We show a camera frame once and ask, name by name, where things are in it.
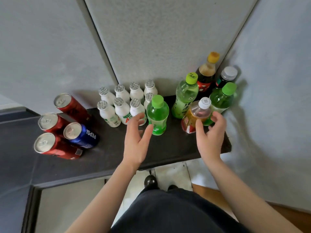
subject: orange juice bottle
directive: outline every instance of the orange juice bottle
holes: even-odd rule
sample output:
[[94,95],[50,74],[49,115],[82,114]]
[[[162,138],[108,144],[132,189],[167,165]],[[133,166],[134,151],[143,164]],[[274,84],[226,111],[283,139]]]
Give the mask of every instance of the orange juice bottle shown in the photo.
[[181,120],[181,126],[183,130],[187,133],[194,133],[195,130],[195,123],[197,119],[200,119],[205,122],[206,119],[212,113],[210,109],[211,100],[207,97],[203,97],[200,101],[195,101],[191,104],[189,110],[187,111],[184,118]]

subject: forearm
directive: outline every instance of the forearm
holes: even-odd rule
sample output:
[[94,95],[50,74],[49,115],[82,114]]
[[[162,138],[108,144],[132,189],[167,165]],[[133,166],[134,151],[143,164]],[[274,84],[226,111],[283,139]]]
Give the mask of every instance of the forearm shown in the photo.
[[208,169],[239,222],[250,231],[301,232],[257,196],[223,161],[208,163]]
[[66,233],[108,232],[135,173],[135,167],[122,162]]

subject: left hand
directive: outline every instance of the left hand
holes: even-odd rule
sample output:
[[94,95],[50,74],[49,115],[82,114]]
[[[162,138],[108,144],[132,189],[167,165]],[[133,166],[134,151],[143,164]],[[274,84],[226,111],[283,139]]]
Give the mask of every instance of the left hand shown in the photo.
[[143,131],[138,130],[138,125],[143,123],[140,119],[144,118],[144,116],[144,113],[140,113],[130,119],[127,125],[124,141],[124,155],[122,162],[131,165],[135,171],[137,171],[140,164],[146,158],[149,141],[153,131],[153,125],[150,124],[147,126],[144,135],[140,137],[140,134],[142,134]]

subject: red label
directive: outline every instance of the red label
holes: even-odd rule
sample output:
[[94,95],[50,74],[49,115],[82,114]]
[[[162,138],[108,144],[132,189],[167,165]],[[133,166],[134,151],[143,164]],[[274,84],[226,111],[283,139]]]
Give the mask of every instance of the red label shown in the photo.
[[205,92],[211,85],[211,83],[201,83],[199,81],[197,81],[197,84],[199,86],[199,92]]

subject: green tea bottle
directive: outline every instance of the green tea bottle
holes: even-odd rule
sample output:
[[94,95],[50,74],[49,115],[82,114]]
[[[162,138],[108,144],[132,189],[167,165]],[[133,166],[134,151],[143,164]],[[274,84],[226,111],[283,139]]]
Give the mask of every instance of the green tea bottle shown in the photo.
[[197,85],[197,74],[189,73],[186,80],[182,80],[176,89],[176,101],[172,107],[172,114],[178,119],[182,119],[186,114],[189,106],[196,98],[199,92]]
[[154,135],[162,135],[166,130],[166,120],[169,116],[169,106],[160,95],[153,96],[147,106],[149,124],[153,125]]
[[[236,90],[235,83],[226,83],[223,88],[214,89],[212,94],[210,95],[210,99],[212,105],[210,109],[214,112],[217,111],[222,113],[226,109],[228,109],[233,102],[233,94]],[[204,123],[204,126],[209,126],[213,123],[211,117],[209,117]]]

